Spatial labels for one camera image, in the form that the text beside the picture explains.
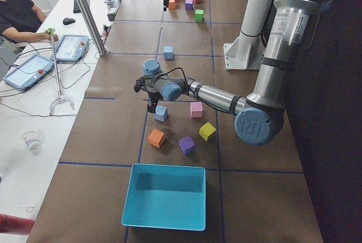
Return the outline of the light blue foam cube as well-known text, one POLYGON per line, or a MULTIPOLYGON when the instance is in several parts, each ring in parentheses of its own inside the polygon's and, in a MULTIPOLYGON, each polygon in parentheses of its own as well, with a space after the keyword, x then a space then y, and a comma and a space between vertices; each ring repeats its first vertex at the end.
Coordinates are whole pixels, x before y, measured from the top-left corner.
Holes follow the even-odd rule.
POLYGON ((174 59, 174 48, 172 46, 163 47, 163 56, 166 60, 174 59))
POLYGON ((155 120, 165 122, 168 117, 168 109, 165 106, 158 105, 156 107, 156 111, 153 114, 153 118, 155 120))

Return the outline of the orange foam cube right side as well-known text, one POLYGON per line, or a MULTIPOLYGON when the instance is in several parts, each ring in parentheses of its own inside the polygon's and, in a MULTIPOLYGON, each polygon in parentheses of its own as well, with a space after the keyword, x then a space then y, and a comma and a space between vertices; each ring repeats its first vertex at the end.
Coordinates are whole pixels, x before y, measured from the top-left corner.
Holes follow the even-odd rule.
POLYGON ((169 10, 176 9, 176 1, 175 0, 169 0, 169 10))

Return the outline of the purple foam cube right side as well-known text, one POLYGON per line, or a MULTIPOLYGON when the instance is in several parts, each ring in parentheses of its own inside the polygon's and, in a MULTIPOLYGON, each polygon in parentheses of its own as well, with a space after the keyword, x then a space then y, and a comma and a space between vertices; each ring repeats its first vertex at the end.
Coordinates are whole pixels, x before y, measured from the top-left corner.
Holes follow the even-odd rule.
POLYGON ((184 7, 186 11, 193 11, 193 0, 185 0, 184 7))

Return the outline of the purple foam cube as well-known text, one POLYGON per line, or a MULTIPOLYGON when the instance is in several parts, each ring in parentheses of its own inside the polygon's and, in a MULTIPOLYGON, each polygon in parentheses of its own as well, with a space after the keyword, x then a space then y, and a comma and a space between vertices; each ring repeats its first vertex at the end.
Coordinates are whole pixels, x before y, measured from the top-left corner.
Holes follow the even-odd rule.
POLYGON ((193 11, 193 0, 185 0, 184 7, 186 11, 193 11))
POLYGON ((190 136, 183 137, 179 140, 179 147, 184 155, 195 151, 196 144, 190 136))

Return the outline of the orange foam cube left side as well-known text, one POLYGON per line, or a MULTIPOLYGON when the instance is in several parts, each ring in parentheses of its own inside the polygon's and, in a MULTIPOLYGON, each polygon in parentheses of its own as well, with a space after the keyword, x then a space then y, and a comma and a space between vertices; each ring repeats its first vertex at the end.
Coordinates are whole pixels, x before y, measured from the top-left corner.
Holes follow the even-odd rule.
POLYGON ((148 142, 157 147, 160 148, 162 146, 162 144, 164 143, 166 138, 166 134, 163 131, 157 130, 157 129, 153 129, 150 133, 150 135, 148 136, 148 142))

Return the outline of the green foam cube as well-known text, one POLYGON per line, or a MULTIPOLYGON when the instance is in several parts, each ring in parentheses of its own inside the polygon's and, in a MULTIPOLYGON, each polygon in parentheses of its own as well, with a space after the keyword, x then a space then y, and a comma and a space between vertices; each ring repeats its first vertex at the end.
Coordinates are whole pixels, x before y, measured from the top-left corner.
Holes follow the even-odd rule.
POLYGON ((195 10, 194 19, 196 22, 204 21, 204 10, 201 9, 195 10))

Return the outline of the yellow foam cube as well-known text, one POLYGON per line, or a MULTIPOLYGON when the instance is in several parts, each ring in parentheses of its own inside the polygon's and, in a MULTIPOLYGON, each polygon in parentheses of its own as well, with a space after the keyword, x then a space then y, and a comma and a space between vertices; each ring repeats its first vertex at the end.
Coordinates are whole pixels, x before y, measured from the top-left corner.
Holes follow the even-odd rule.
POLYGON ((215 135, 216 131, 216 128, 210 122, 207 122, 199 129, 199 135, 208 142, 215 135))

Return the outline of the teal plastic bin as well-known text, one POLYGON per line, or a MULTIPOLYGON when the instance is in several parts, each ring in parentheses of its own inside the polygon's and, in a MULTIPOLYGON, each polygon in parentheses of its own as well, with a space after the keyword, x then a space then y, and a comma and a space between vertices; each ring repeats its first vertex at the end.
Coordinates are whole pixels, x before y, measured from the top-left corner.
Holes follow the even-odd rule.
POLYGON ((121 223, 129 227, 204 231, 205 168, 134 164, 121 223))

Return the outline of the teach pendant far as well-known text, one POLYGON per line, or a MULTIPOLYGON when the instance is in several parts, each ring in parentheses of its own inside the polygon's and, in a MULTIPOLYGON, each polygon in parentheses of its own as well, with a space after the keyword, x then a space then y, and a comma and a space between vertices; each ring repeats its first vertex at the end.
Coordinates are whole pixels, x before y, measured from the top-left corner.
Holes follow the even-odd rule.
POLYGON ((71 64, 78 62, 88 51, 87 35, 65 34, 57 43, 55 57, 58 63, 71 64))

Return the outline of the black computer mouse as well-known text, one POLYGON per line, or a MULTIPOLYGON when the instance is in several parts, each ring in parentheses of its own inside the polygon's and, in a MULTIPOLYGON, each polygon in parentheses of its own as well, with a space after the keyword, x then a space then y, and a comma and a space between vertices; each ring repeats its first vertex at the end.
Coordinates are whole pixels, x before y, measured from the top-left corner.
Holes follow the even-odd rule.
POLYGON ((63 25, 70 25, 74 23, 76 20, 74 18, 64 18, 63 19, 63 25))

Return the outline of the reacher grabber tool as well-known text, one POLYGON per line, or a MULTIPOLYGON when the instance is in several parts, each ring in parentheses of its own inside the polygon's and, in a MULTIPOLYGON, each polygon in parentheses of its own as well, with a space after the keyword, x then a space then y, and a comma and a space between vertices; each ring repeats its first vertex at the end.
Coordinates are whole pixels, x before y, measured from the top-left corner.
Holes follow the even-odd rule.
POLYGON ((51 49, 52 49, 52 53, 53 53, 53 65, 54 65, 54 70, 55 70, 55 80, 56 80, 56 84, 57 84, 57 93, 58 93, 57 98, 50 105, 49 115, 53 115, 56 105, 60 105, 60 104, 64 104, 64 103, 68 102, 70 104, 71 108, 74 109, 74 102, 70 97, 64 96, 62 93, 60 78, 59 78, 59 71, 58 71, 58 64, 57 64, 57 59, 56 59, 56 54, 55 54, 55 29, 49 28, 48 31, 49 31, 49 36, 50 36, 50 40, 51 40, 51 49))

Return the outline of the paper cup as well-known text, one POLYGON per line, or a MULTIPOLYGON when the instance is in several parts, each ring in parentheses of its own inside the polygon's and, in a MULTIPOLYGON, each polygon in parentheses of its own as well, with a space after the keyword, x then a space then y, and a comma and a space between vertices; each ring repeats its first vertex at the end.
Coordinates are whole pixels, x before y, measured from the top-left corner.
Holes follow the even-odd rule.
POLYGON ((31 150, 37 150, 41 147, 41 141, 35 131, 28 131, 23 133, 21 139, 31 150))

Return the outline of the teach pendant near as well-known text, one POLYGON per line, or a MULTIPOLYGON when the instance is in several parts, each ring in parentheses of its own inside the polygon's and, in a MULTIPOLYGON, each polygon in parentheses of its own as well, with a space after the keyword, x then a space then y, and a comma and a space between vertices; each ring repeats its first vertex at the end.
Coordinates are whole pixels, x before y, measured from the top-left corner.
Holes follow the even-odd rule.
POLYGON ((2 80, 14 89, 26 90, 40 81, 48 72, 52 70, 54 63, 41 55, 35 54, 16 66, 2 80))

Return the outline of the person in black shirt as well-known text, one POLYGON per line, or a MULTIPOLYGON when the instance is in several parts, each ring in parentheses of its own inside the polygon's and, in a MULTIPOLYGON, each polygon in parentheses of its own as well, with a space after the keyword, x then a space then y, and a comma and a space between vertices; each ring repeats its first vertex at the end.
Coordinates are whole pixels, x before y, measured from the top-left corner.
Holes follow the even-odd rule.
POLYGON ((46 19, 32 0, 1 0, 1 36, 18 43, 51 40, 48 30, 39 32, 46 19))

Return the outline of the white pole mount base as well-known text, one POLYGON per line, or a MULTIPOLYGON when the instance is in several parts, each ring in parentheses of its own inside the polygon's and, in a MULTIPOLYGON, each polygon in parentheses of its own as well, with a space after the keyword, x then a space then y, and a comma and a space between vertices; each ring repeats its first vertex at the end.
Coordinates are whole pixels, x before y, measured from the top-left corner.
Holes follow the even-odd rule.
POLYGON ((228 70, 258 70, 264 51, 261 35, 272 0, 248 0, 239 37, 224 44, 228 70))

